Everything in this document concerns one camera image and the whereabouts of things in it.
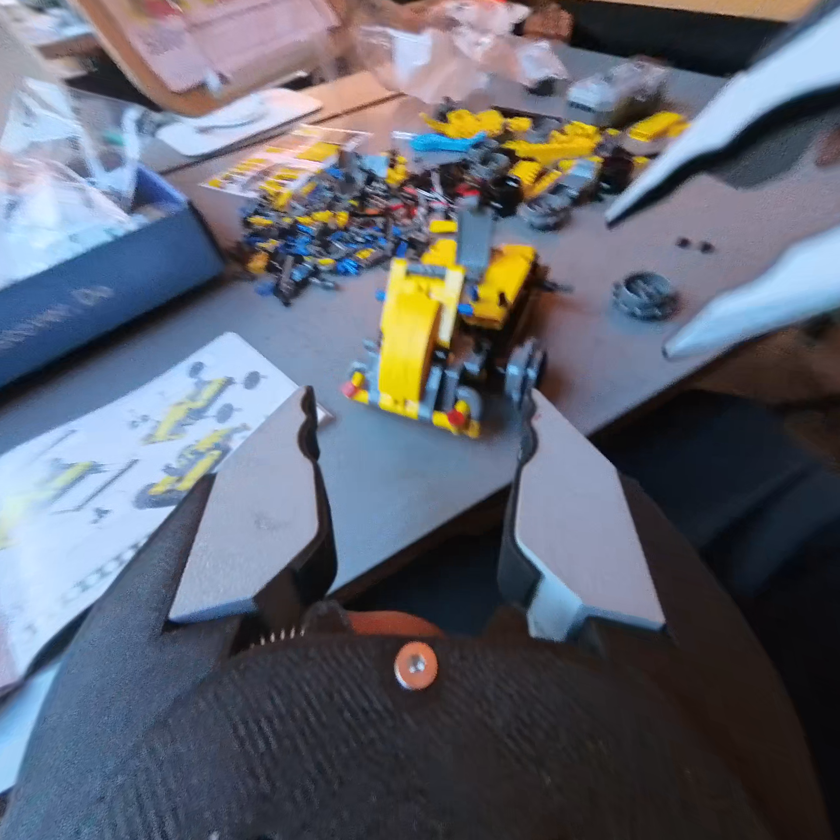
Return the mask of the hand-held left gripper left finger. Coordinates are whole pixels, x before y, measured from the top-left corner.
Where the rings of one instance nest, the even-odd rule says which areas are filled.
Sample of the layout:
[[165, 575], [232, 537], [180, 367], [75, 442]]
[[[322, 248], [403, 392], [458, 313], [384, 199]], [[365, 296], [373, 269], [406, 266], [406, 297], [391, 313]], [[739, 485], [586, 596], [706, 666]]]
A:
[[178, 624], [258, 615], [297, 624], [338, 571], [319, 465], [319, 415], [299, 387], [213, 478], [169, 618]]

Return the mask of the crumpled clear plastic bag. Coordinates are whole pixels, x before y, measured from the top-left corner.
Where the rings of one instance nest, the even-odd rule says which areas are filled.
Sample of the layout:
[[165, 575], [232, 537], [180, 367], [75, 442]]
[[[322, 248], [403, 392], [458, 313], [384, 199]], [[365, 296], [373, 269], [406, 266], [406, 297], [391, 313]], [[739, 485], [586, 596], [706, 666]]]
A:
[[426, 104], [463, 100], [494, 80], [533, 89], [567, 81], [561, 44], [574, 23], [560, 2], [353, 2], [360, 63], [390, 91]]

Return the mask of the white instruction booklet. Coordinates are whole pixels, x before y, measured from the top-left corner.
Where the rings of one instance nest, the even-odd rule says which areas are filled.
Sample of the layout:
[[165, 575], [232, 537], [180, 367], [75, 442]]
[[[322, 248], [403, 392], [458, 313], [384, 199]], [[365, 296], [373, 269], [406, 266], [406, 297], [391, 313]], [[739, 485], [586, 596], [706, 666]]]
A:
[[2, 455], [3, 695], [37, 669], [197, 481], [297, 389], [226, 332], [136, 390]]

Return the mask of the brown cardboard box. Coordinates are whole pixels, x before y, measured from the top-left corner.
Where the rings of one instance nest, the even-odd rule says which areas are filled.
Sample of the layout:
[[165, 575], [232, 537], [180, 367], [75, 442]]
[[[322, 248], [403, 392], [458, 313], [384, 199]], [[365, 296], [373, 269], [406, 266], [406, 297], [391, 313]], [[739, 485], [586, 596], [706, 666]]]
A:
[[100, 47], [164, 111], [200, 117], [334, 70], [344, 2], [77, 1]]

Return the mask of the blue cardboard box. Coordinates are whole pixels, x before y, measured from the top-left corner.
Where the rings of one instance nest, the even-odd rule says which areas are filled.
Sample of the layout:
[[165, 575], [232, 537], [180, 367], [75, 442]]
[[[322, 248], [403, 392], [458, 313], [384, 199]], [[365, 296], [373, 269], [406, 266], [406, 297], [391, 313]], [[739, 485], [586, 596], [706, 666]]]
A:
[[1, 292], [1, 386], [219, 277], [224, 258], [191, 202], [140, 165], [141, 211], [163, 215]]

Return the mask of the yellow black toy brick car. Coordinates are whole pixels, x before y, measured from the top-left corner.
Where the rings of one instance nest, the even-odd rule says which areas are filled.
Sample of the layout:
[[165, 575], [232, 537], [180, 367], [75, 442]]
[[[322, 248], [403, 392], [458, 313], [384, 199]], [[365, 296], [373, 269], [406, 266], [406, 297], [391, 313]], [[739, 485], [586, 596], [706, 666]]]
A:
[[486, 399], [508, 402], [511, 350], [536, 338], [528, 327], [539, 297], [571, 291], [549, 278], [534, 247], [496, 245], [495, 226], [491, 211], [462, 208], [430, 223], [419, 257], [392, 258], [379, 332], [342, 384], [345, 398], [457, 437], [481, 435]]

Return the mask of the dark grey toy wheel rim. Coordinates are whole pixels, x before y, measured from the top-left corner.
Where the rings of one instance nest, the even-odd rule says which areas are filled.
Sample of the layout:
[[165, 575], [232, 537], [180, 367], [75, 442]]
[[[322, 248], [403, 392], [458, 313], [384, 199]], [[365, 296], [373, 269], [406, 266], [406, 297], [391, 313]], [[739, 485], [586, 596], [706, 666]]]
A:
[[526, 397], [540, 383], [545, 363], [541, 342], [528, 337], [510, 352], [503, 376], [503, 393], [516, 409], [521, 409]]
[[679, 309], [679, 294], [671, 281], [657, 272], [642, 270], [615, 282], [612, 303], [630, 319], [660, 322]]

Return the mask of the person's dark trousers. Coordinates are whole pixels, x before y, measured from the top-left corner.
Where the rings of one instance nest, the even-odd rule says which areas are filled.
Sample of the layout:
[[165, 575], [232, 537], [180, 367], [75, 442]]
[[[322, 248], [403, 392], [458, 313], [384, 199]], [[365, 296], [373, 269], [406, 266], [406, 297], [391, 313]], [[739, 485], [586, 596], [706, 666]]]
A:
[[672, 407], [672, 522], [734, 587], [760, 587], [838, 522], [838, 473], [781, 417], [743, 397], [690, 391]]

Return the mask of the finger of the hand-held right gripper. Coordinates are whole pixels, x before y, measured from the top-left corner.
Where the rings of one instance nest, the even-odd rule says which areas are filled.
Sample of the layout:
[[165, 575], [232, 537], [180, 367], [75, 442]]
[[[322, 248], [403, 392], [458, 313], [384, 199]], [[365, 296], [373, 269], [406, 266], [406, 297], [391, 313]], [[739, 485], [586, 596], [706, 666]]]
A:
[[818, 2], [733, 76], [615, 200], [608, 227], [658, 202], [754, 134], [838, 101], [838, 2]]
[[669, 360], [728, 350], [839, 307], [839, 227], [803, 239], [749, 283], [723, 292], [663, 345]]

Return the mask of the light blue toy piece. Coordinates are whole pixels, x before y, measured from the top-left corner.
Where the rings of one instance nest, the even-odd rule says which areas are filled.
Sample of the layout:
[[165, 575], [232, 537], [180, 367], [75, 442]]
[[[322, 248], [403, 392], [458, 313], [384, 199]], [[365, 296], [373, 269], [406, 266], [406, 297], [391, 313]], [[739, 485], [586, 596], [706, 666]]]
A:
[[418, 133], [408, 142], [416, 154], [466, 154], [488, 140], [487, 134], [479, 132], [471, 138], [454, 138], [440, 133]]

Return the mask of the pile of small toy bricks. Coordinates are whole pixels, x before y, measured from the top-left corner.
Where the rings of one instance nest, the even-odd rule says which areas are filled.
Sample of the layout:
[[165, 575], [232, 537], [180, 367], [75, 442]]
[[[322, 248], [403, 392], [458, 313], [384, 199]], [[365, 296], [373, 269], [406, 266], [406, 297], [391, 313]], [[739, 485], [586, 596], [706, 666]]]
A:
[[235, 256], [259, 294], [289, 306], [308, 286], [336, 288], [395, 256], [420, 256], [435, 219], [462, 208], [496, 219], [519, 216], [538, 231], [566, 224], [572, 210], [623, 192], [690, 126], [658, 110], [623, 129], [598, 129], [509, 108], [470, 111], [451, 100], [427, 131], [488, 140], [452, 161], [419, 169], [397, 149], [343, 152], [300, 188], [262, 194], [241, 215]]

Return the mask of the white rounded pad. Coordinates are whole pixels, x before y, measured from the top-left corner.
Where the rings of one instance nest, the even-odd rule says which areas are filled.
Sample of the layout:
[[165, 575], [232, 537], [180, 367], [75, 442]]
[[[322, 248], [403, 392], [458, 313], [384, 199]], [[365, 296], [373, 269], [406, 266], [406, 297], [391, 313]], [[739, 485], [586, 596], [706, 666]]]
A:
[[176, 118], [160, 128], [155, 138], [181, 156], [200, 158], [309, 117], [321, 108], [322, 101], [307, 93], [272, 88], [199, 118]]

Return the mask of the clear plastic bags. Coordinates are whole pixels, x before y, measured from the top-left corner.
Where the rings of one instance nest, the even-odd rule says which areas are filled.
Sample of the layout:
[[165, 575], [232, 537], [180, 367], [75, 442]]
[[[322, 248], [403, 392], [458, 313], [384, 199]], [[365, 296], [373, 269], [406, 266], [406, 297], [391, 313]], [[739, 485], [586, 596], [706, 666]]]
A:
[[5, 13], [1, 58], [2, 289], [175, 212], [141, 188], [152, 111], [69, 87]]

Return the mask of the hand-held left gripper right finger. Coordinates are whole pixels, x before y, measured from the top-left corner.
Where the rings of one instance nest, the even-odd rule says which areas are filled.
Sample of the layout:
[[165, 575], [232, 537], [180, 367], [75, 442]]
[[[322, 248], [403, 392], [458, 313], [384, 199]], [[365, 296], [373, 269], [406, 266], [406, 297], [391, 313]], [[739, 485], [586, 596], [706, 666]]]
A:
[[541, 392], [522, 436], [497, 580], [530, 637], [571, 640], [588, 620], [646, 632], [665, 613], [615, 466]]

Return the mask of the grey white toy part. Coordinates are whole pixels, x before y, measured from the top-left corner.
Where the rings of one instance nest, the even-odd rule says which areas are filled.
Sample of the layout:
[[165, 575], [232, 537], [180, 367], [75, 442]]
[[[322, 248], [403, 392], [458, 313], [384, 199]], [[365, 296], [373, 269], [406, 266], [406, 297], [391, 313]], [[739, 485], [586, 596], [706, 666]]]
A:
[[621, 129], [660, 110], [670, 76], [667, 65], [644, 57], [576, 80], [565, 94], [564, 118], [598, 129]]

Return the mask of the grey desk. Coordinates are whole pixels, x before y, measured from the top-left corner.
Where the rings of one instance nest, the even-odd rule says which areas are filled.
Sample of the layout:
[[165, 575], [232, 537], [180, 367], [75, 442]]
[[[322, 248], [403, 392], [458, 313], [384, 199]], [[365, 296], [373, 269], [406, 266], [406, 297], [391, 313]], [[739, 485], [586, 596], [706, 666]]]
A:
[[[837, 111], [805, 119], [756, 143], [722, 173], [699, 173], [666, 199], [608, 227], [608, 202], [578, 209], [556, 234], [516, 218], [503, 242], [532, 241], [550, 278], [533, 326], [546, 343], [544, 394], [583, 433], [652, 407], [710, 356], [667, 360], [674, 329], [643, 325], [612, 304], [614, 282], [652, 270], [679, 289], [677, 321], [717, 294], [753, 280], [801, 238], [838, 224], [838, 164], [816, 164]], [[676, 246], [678, 237], [691, 248]], [[709, 241], [715, 252], [697, 250]], [[498, 420], [468, 442], [427, 425], [352, 404], [340, 393], [350, 363], [372, 337], [382, 273], [339, 291], [306, 291], [291, 308], [258, 297], [239, 280], [215, 280], [52, 371], [2, 393], [2, 452], [76, 420], [145, 384], [223, 333], [236, 333], [332, 414], [321, 437], [322, 470], [339, 550], [338, 589], [413, 548], [492, 497], [510, 480], [517, 434]]]

